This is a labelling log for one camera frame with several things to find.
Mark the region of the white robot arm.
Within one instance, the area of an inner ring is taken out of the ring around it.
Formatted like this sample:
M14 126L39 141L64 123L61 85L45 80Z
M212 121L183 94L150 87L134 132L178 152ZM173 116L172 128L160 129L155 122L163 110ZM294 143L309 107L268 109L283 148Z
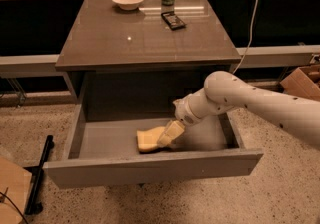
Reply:
M202 89L174 102L170 121L157 144L168 146L187 126L205 117L244 108L308 145L320 147L320 102L251 86L225 71L211 73Z

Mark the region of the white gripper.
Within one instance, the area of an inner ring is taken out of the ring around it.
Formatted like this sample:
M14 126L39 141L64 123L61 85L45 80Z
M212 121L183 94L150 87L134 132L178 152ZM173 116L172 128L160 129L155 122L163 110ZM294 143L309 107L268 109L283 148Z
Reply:
M176 138L182 135L185 131L185 126L196 125L200 122L200 119L191 111L187 98L177 99L173 104L177 120L170 121L160 134L157 140L157 145L160 148L169 146Z

